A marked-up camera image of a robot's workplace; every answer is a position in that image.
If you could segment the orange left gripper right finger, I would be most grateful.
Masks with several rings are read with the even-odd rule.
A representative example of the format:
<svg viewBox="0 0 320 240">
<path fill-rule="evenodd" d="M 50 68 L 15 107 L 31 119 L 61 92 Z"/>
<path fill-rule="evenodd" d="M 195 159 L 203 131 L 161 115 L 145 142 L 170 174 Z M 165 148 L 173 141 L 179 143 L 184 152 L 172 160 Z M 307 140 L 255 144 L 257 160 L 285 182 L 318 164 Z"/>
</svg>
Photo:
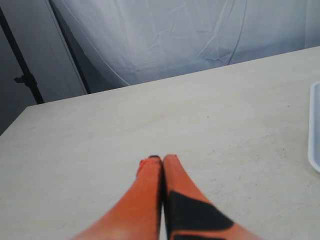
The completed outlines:
<svg viewBox="0 0 320 240">
<path fill-rule="evenodd" d="M 175 154 L 163 159 L 163 199 L 169 240 L 260 240 L 217 209 L 199 190 Z"/>
</svg>

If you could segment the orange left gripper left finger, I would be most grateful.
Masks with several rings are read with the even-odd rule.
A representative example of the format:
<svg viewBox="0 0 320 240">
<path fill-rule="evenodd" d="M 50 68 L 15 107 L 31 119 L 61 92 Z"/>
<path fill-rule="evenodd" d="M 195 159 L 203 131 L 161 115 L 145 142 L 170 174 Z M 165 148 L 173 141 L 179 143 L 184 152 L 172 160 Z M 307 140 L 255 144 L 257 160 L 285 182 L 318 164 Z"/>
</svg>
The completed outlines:
<svg viewBox="0 0 320 240">
<path fill-rule="evenodd" d="M 157 240 L 162 209 L 162 160 L 140 161 L 136 178 L 123 197 L 74 240 Z"/>
</svg>

